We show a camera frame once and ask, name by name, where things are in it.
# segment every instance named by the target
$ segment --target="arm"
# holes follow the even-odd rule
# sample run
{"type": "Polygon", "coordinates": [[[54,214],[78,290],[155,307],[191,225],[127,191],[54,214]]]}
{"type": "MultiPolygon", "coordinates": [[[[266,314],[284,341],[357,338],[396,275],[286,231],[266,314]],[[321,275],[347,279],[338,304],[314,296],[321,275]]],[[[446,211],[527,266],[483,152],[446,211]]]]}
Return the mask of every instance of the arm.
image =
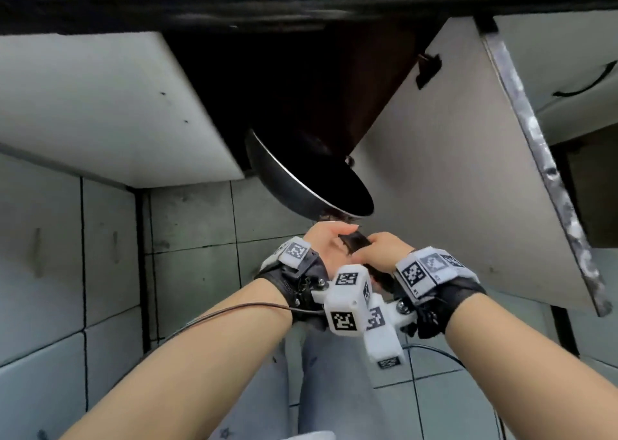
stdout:
{"type": "MultiPolygon", "coordinates": [[[[331,277],[349,260],[337,234],[356,229],[341,222],[320,222],[305,235],[331,277]]],[[[205,314],[249,302],[287,306],[277,287],[257,279],[205,314]]],[[[155,350],[62,440],[207,438],[291,324],[290,311],[259,306],[197,324],[155,350]]]]}
{"type": "MultiPolygon", "coordinates": [[[[413,248],[390,233],[352,256],[383,272],[413,248]]],[[[618,431],[618,389],[482,293],[464,300],[446,340],[520,440],[610,439],[618,431]]]]}

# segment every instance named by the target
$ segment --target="screw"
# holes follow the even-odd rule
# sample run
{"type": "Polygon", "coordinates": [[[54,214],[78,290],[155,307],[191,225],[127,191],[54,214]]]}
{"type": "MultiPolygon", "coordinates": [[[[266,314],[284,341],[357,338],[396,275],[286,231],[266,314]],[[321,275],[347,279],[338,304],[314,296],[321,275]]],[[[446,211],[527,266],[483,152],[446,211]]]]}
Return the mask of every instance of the screw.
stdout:
{"type": "Polygon", "coordinates": [[[397,310],[397,313],[399,314],[410,314],[411,313],[410,308],[408,308],[408,306],[403,300],[399,300],[397,302],[397,306],[395,307],[395,309],[397,310]]]}

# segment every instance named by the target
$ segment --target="person's left hand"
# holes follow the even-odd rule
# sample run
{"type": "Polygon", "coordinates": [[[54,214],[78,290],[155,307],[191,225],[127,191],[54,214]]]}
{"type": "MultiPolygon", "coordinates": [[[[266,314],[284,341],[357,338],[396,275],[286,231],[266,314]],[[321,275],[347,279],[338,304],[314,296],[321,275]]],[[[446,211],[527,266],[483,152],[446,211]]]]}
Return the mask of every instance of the person's left hand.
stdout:
{"type": "Polygon", "coordinates": [[[350,264],[348,249],[338,235],[354,233],[358,227],[345,222],[318,222],[305,234],[304,240],[320,255],[330,279],[342,265],[350,264]]]}

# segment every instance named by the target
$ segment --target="leg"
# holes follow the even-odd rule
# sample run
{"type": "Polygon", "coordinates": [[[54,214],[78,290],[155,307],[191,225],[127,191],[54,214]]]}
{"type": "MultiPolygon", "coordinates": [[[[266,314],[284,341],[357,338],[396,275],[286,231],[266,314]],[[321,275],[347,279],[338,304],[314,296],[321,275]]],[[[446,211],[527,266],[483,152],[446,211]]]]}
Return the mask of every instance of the leg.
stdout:
{"type": "Polygon", "coordinates": [[[313,328],[303,347],[298,432],[330,430],[337,440],[390,440],[392,435],[361,358],[362,340],[313,328]]]}
{"type": "Polygon", "coordinates": [[[280,440],[290,436],[284,343],[255,374],[210,440],[280,440]]]}

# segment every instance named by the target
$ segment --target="qr code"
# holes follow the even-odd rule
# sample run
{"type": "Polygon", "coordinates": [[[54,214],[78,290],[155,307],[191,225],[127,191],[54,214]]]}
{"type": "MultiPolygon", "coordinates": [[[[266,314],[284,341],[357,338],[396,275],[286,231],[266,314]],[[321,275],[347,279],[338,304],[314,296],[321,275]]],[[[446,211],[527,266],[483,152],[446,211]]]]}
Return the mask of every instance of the qr code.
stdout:
{"type": "Polygon", "coordinates": [[[347,311],[331,311],[332,322],[339,331],[356,331],[354,315],[347,311]]]}
{"type": "Polygon", "coordinates": [[[457,259],[452,257],[450,254],[441,254],[440,256],[444,257],[444,260],[451,265],[454,265],[456,267],[465,267],[462,263],[460,263],[457,259]]]}
{"type": "Polygon", "coordinates": [[[354,285],[359,276],[358,272],[344,272],[337,276],[335,285],[354,285]]]}
{"type": "Polygon", "coordinates": [[[394,366],[401,365],[401,360],[398,357],[391,357],[378,362],[378,366],[384,370],[386,368],[392,368],[394,366]]]}
{"type": "Polygon", "coordinates": [[[288,249],[286,249],[286,254],[289,254],[296,259],[303,259],[305,256],[306,248],[304,246],[300,246],[298,243],[292,243],[288,249]]]}
{"type": "Polygon", "coordinates": [[[369,304],[369,298],[371,297],[371,292],[369,292],[369,284],[365,282],[365,288],[363,289],[363,296],[365,297],[365,303],[369,304]]]}
{"type": "Polygon", "coordinates": [[[379,306],[372,308],[369,311],[371,312],[371,318],[369,319],[367,331],[385,325],[386,322],[384,321],[384,315],[382,315],[382,310],[380,310],[379,306]]]}
{"type": "Polygon", "coordinates": [[[418,263],[410,264],[404,269],[404,272],[402,272],[402,274],[410,287],[427,277],[427,274],[423,271],[423,268],[418,263]]]}
{"type": "Polygon", "coordinates": [[[444,262],[444,259],[442,259],[442,257],[440,257],[440,255],[437,253],[421,257],[419,261],[423,263],[425,269],[427,269],[429,272],[437,272],[449,267],[449,265],[444,262]]]}

